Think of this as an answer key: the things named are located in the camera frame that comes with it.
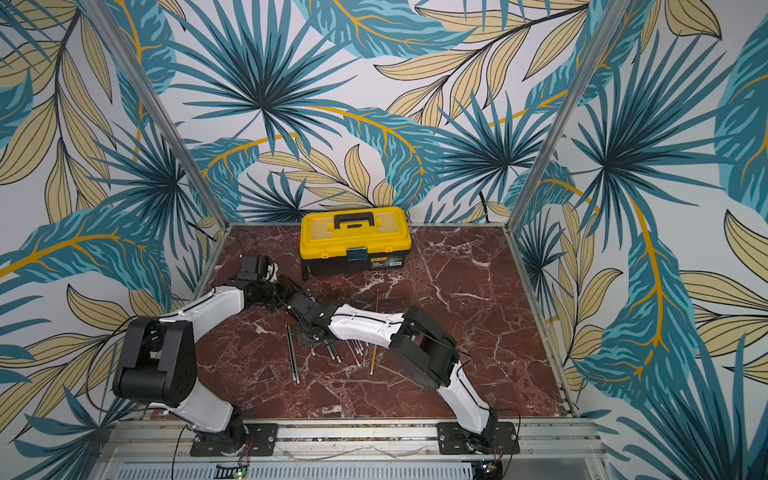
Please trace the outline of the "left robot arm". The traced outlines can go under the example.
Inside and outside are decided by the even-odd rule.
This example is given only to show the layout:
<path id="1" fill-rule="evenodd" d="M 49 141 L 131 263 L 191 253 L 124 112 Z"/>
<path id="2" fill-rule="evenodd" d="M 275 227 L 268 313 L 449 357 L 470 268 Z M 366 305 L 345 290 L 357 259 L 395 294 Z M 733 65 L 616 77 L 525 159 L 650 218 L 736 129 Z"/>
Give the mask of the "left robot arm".
<path id="1" fill-rule="evenodd" d="M 202 439 L 246 442 L 242 414 L 199 380 L 196 343 L 220 323 L 252 306 L 273 311 L 288 303 L 300 287 L 280 275 L 274 280 L 235 280 L 160 317 L 129 323 L 117 363 L 115 396 L 164 409 L 184 420 Z"/>

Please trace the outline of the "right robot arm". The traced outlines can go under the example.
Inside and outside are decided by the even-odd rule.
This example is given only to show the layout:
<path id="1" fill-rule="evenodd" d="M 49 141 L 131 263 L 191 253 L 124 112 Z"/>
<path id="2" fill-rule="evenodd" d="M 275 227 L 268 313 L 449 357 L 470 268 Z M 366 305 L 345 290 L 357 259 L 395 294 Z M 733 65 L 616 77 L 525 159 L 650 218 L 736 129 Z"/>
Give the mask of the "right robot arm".
<path id="1" fill-rule="evenodd" d="M 323 304 L 299 292 L 287 311 L 313 341 L 355 340 L 389 350 L 415 383 L 438 392 L 468 445 L 475 450 L 491 446 L 497 412 L 467 377 L 456 340 L 424 310 L 411 307 L 404 313 L 377 313 L 339 302 Z"/>

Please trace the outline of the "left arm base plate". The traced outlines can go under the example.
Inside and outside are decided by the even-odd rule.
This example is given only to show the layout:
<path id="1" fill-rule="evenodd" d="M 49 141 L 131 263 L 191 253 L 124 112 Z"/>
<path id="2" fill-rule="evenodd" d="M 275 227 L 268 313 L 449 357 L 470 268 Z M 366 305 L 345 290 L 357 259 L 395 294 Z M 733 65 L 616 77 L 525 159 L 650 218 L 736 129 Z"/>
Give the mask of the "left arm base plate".
<path id="1" fill-rule="evenodd" d="M 196 432 L 191 457 L 269 457 L 277 440 L 276 423 L 245 423 L 218 433 Z"/>

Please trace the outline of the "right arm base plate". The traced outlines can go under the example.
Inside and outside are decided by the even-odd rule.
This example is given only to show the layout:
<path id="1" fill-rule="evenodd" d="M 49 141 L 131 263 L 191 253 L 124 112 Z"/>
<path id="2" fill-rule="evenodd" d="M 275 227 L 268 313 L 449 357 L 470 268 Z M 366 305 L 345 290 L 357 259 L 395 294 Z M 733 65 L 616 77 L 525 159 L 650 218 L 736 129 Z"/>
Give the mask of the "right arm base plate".
<path id="1" fill-rule="evenodd" d="M 456 422 L 440 422 L 436 428 L 441 455 L 520 453 L 517 429 L 511 422 L 496 422 L 481 434 L 469 432 Z"/>

